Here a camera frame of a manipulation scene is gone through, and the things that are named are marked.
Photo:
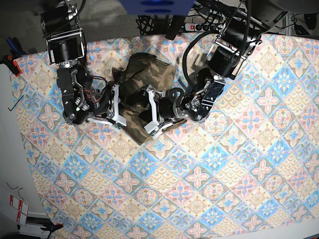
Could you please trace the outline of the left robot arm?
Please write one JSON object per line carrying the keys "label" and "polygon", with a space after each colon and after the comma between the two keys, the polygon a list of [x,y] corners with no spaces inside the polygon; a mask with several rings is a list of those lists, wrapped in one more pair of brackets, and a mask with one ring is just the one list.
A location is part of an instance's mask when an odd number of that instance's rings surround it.
{"label": "left robot arm", "polygon": [[[174,125],[180,119],[202,122],[210,114],[214,101],[223,92],[225,79],[234,79],[233,71],[253,52],[261,41],[261,34],[269,30],[288,12],[286,0],[247,0],[246,11],[230,7],[216,0],[200,0],[195,10],[203,8],[215,15],[218,22],[203,26],[203,32],[186,48],[182,58],[183,74],[192,91],[184,94],[181,88],[156,93],[150,85],[137,93],[146,109],[140,119],[159,126]],[[186,69],[186,59],[193,46],[203,37],[215,33],[217,45],[207,67],[197,72],[193,82]]]}

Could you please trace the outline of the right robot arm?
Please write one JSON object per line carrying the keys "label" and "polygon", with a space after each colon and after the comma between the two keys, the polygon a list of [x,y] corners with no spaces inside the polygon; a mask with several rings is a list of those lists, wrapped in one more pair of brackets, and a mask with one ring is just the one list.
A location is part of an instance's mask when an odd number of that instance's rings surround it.
{"label": "right robot arm", "polygon": [[87,44],[79,26],[79,9],[67,0],[56,0],[40,15],[50,65],[57,66],[57,86],[62,95],[62,115],[68,124],[96,122],[113,126],[114,92],[109,84],[102,90],[93,88],[86,69]]}

